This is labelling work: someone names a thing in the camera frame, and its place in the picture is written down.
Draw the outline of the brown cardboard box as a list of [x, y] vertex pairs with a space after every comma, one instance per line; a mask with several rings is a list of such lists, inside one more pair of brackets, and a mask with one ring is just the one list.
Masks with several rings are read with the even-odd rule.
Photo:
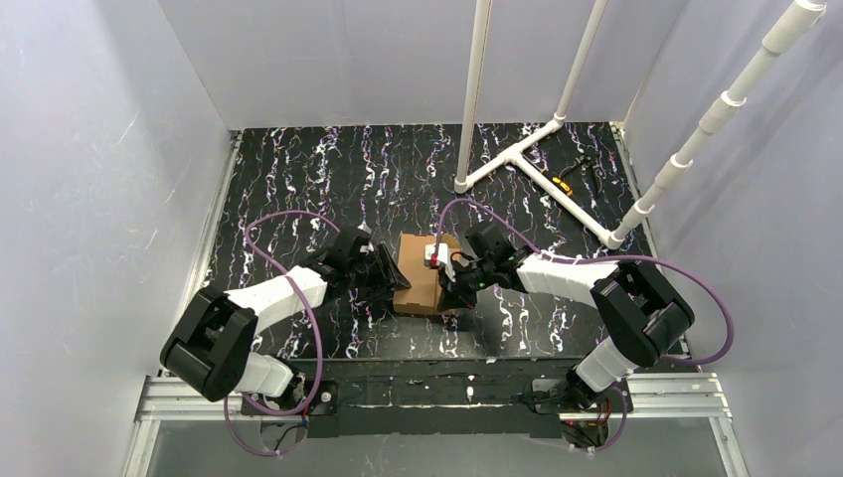
[[454, 314], [455, 309], [438, 310], [436, 308], [441, 295], [437, 271], [424, 264], [424, 249], [434, 244], [434, 236], [401, 234], [397, 265], [411, 287], [396, 291], [393, 308], [403, 315], [433, 316]]

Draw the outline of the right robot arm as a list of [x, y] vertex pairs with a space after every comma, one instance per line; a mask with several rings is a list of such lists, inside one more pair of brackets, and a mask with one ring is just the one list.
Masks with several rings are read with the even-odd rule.
[[466, 238], [470, 253], [445, 243], [424, 248], [424, 264], [436, 270], [441, 288], [439, 310], [471, 309], [479, 291], [498, 285], [589, 306], [608, 334], [561, 384], [522, 397], [532, 408], [591, 406], [612, 385], [654, 366], [695, 321], [691, 307], [652, 262], [555, 262], [528, 246], [515, 247], [489, 222], [470, 229]]

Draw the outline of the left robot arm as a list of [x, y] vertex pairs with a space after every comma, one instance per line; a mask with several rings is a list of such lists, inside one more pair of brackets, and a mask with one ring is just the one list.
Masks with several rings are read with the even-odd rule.
[[207, 286], [197, 291], [159, 362], [209, 401], [233, 392], [279, 398], [293, 383], [294, 371], [282, 360], [253, 351], [255, 336], [348, 290], [383, 302], [410, 286], [384, 245], [372, 243], [362, 230], [344, 228], [332, 245], [278, 277], [241, 289]]

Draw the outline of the yellow black small tool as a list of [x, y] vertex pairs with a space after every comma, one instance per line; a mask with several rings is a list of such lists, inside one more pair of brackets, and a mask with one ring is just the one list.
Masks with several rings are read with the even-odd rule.
[[552, 182], [554, 185], [561, 190], [567, 197], [571, 197], [574, 194], [573, 188], [564, 182], [560, 177], [553, 177]]

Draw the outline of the aluminium rail frame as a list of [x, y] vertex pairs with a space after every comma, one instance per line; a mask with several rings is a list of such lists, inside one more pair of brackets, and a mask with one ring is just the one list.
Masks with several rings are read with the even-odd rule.
[[[200, 260], [202, 284], [251, 285], [274, 267], [244, 239], [248, 222], [271, 221], [255, 242], [285, 265], [305, 257], [330, 230], [283, 218], [308, 209], [342, 224], [365, 223], [390, 250], [401, 233], [461, 236], [487, 213], [456, 204], [455, 124], [252, 128], [235, 135]], [[326, 372], [339, 407], [309, 428], [223, 414], [173, 380], [157, 380], [149, 401], [173, 406], [146, 423], [145, 476], [722, 476], [727, 443], [708, 414], [725, 399], [691, 367], [665, 364], [625, 387], [629, 418], [607, 451], [568, 451], [566, 427], [509, 398], [565, 369], [604, 340], [597, 313], [548, 295], [492, 287], [475, 310], [416, 317], [349, 294], [316, 317]]]

